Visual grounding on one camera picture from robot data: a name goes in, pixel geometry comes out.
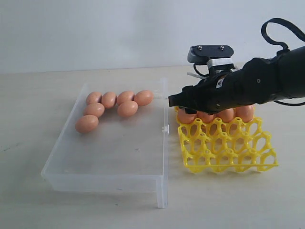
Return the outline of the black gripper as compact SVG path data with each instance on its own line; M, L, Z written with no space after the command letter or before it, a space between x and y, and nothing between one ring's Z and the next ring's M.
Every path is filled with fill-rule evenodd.
M170 107L181 106L188 115L197 111L217 113L228 108L264 104L279 92L278 60L253 58L238 71L230 73L217 88L216 83L195 85L187 93L168 97Z

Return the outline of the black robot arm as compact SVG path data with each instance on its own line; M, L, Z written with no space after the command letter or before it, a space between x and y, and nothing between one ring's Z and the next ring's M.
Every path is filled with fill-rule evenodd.
M304 47L272 59L255 57L240 70L220 72L181 93L169 96L169 106L209 114L222 110L305 96Z

